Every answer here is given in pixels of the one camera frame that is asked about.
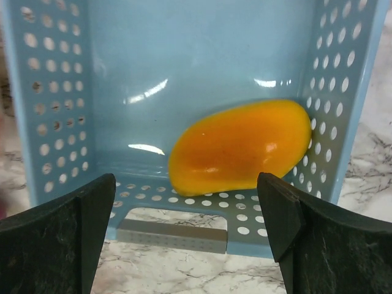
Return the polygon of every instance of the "white marble surface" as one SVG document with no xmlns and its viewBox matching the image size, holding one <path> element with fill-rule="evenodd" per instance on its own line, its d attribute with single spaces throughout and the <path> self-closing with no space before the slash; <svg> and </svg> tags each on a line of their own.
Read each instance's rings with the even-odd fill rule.
<svg viewBox="0 0 392 294">
<path fill-rule="evenodd" d="M 392 222 L 392 11 L 388 12 L 371 85 L 339 205 Z M 0 197 L 12 215 L 28 208 L 28 188 L 15 121 L 7 117 Z M 189 216 L 188 223 L 220 226 L 219 219 Z M 95 294 L 285 293 L 279 267 L 261 258 L 217 255 L 107 241 L 97 269 Z"/>
</svg>

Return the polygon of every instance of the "yellow mango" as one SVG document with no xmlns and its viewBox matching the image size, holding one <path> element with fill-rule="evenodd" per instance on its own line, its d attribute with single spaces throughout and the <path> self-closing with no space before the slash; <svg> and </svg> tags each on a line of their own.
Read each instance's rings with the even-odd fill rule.
<svg viewBox="0 0 392 294">
<path fill-rule="evenodd" d="M 268 100 L 208 116 L 176 142 L 169 158 L 172 186 L 182 196 L 254 189 L 260 172 L 286 175 L 311 139 L 305 110 Z"/>
</svg>

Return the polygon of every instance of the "perforated plastic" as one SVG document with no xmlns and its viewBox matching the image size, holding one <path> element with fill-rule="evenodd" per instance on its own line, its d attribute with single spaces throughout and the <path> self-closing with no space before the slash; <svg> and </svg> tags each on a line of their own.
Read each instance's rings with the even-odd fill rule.
<svg viewBox="0 0 392 294">
<path fill-rule="evenodd" d="M 336 203 L 388 6 L 388 0 L 5 0 L 32 204 L 112 172 L 119 184 L 109 238 L 117 238 L 119 226 L 123 234 L 132 208 L 189 211 L 226 218 L 228 253 L 271 256 L 256 191 L 179 197 L 168 181 L 170 150 L 210 113 L 295 99 L 309 113 L 313 137 L 285 179 Z M 153 235 L 163 246 L 222 250 L 221 239 L 211 246 L 199 240 L 196 248 L 192 236 L 179 242 L 179 235 Z M 154 243 L 137 228 L 129 236 Z"/>
</svg>

